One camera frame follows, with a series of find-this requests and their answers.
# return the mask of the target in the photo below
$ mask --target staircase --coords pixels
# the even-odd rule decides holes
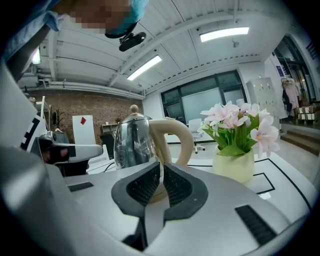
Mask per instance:
[[[291,129],[287,131],[287,134],[280,136],[281,140],[296,145],[310,153],[318,156],[320,153],[320,134]]]

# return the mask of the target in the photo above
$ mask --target potted plant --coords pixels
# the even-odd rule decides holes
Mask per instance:
[[[276,143],[279,130],[272,126],[274,118],[266,109],[260,111],[258,104],[244,103],[241,108],[229,101],[216,104],[201,112],[204,119],[200,132],[206,132],[217,143],[213,159],[213,172],[245,183],[254,174],[253,146],[258,148],[258,157],[267,156],[280,149]]]

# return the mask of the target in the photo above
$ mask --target ceiling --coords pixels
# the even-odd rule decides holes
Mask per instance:
[[[146,33],[142,44],[121,52],[119,39],[81,28],[68,18],[40,45],[37,67],[52,81],[150,93],[217,66],[265,61],[290,25],[291,15],[278,0],[149,0],[134,30]],[[234,27],[249,27],[249,33],[200,41],[202,33]],[[127,80],[156,55],[160,63]]]

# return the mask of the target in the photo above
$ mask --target brick wall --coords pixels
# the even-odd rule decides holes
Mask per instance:
[[[136,104],[139,107],[139,113],[143,113],[141,100],[104,93],[37,90],[30,92],[30,96],[35,97],[37,101],[41,101],[42,96],[45,96],[46,102],[51,105],[52,113],[57,109],[64,112],[60,117],[63,118],[60,129],[67,134],[70,143],[75,143],[72,116],[92,115],[95,141],[102,145],[100,139],[102,124],[115,123],[118,117],[126,118],[130,114],[129,108],[132,104]],[[51,130],[55,129],[56,127],[51,124]]]

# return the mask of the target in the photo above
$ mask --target pink flower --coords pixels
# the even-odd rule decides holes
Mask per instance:
[[[247,121],[249,117],[244,116],[238,119],[238,113],[234,113],[232,116],[226,118],[223,123],[219,124],[219,127],[225,128],[225,129],[234,129],[235,126],[239,127],[244,124],[245,121]]]
[[[239,112],[239,107],[237,105],[233,105],[231,101],[229,101],[225,106],[221,104],[215,104],[214,107],[210,108],[210,110],[202,111],[202,115],[208,115],[204,120],[210,121],[211,126],[215,126],[217,123],[225,120],[226,118],[231,117],[234,113]]]
[[[248,103],[243,103],[241,108],[240,108],[240,113],[241,114],[244,114],[246,113],[248,110],[251,109],[251,104],[248,104]]]
[[[237,105],[233,105],[231,100],[227,104],[225,104],[224,108],[227,112],[231,113],[239,112],[240,109]]]
[[[269,117],[269,116],[270,116],[270,113],[267,112],[266,109],[261,110],[261,111],[259,112],[259,123],[261,123],[264,118]]]
[[[259,113],[259,110],[260,110],[259,105],[254,103],[252,104],[251,109],[247,111],[247,113],[255,118]]]
[[[260,158],[263,152],[266,152],[269,158],[271,152],[276,152],[280,149],[276,139],[278,138],[279,131],[274,126],[271,126],[274,119],[272,116],[263,118],[258,130],[253,129],[250,132],[251,138],[257,142],[258,145],[258,157]]]
[[[266,109],[260,111],[259,105],[255,103],[252,104],[251,109],[249,109],[247,113],[253,116],[254,118],[259,114],[259,123],[261,123],[265,117],[270,115],[270,113],[267,112]]]

